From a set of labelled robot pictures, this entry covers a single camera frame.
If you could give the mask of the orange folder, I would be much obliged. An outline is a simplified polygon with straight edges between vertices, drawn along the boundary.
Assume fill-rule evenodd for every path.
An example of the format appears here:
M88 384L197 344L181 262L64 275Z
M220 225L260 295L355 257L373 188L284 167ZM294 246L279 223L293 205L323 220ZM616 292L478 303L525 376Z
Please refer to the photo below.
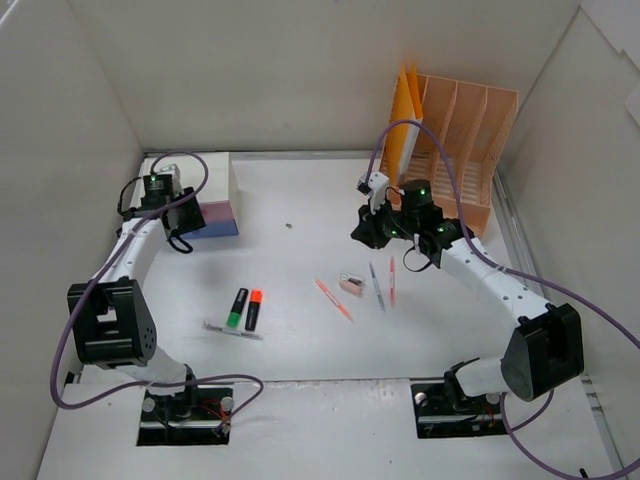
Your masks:
M416 66L402 67L397 76L389 119L390 124L399 124L386 135L381 163L381 169L386 171L394 186L404 181L408 171L419 133L415 123L423 120L423 93L424 86L419 83Z

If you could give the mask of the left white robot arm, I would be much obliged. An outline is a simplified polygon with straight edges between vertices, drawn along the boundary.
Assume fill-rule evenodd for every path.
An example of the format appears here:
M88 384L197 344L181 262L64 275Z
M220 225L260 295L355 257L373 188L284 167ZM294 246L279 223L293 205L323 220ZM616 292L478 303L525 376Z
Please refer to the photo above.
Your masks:
M158 344L158 333L142 287L161 248L205 226L192 187L181 185L172 164L142 177L140 205L122 213L117 243L95 277L72 285L67 302L76 353L84 365L116 370L164 396L175 418L191 418L200 395L186 385L190 368Z

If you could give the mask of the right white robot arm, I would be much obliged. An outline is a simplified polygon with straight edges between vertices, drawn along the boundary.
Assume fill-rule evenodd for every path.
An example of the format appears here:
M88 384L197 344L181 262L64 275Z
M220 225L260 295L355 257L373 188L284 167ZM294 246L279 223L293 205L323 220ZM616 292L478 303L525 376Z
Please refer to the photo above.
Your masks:
M371 249L392 239L411 242L429 265L459 281L488 307L510 335L501 358L461 362L445 373L445 405L464 412L484 394L513 393L531 402L584 371L581 318L569 304L552 305L497 267L486 249L457 218L444 216L426 180L405 183L393 208L383 174L362 176L357 189L367 202L351 234Z

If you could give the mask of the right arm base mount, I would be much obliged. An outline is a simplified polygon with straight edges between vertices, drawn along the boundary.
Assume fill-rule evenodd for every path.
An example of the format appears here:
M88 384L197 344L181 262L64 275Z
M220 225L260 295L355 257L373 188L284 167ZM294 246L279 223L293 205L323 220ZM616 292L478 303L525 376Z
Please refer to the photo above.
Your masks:
M410 385L418 439L479 438L506 435L497 397L465 400L456 409L445 384L418 382Z

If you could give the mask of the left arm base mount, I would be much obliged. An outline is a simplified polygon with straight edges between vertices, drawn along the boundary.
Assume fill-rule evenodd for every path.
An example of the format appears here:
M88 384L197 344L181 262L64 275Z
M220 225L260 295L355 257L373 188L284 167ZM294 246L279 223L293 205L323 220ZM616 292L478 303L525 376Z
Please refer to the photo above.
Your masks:
M145 393L141 405L138 447L227 445L231 411L229 385L187 387L172 396Z

